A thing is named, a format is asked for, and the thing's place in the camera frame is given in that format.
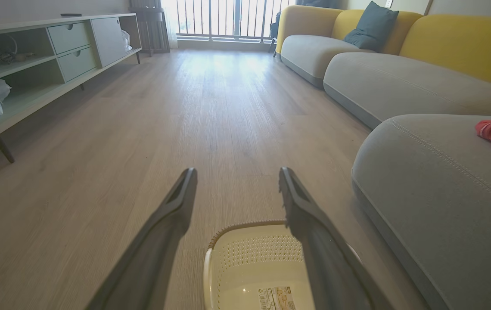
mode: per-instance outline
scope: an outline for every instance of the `sheer white curtain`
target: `sheer white curtain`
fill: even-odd
[[[165,9],[165,19],[167,20],[167,37],[169,37],[169,48],[178,49],[177,2],[175,0],[161,0],[161,8]]]

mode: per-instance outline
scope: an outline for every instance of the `white tv cabinet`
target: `white tv cabinet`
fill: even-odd
[[[121,29],[130,35],[125,51]],[[136,55],[140,44],[137,16],[79,16],[0,25],[0,43],[10,34],[18,53],[34,53],[25,61],[0,65],[0,78],[12,87],[3,102],[0,134],[59,96],[123,59]],[[6,144],[0,149],[13,163]]]

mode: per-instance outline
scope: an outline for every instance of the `sofa armrest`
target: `sofa armrest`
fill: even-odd
[[[343,12],[338,9],[314,6],[288,6],[282,11],[278,30],[277,53],[281,53],[283,41],[290,35],[306,34],[330,37],[336,17]]]

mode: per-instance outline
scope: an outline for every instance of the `basket rim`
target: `basket rim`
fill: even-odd
[[[242,229],[242,228],[249,228],[249,227],[255,227],[255,226],[269,226],[269,225],[287,225],[286,220],[253,220],[252,222],[245,222],[241,224],[234,224],[234,225],[229,225],[226,226],[225,228],[222,228],[220,231],[218,231],[213,238],[211,239],[211,242],[209,243],[208,249],[214,249],[214,245],[217,243],[219,238],[224,235],[227,232],[234,231],[236,229]]]

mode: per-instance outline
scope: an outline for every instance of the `barcode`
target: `barcode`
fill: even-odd
[[[259,303],[261,304],[261,310],[267,310],[267,299],[265,295],[259,295]]]

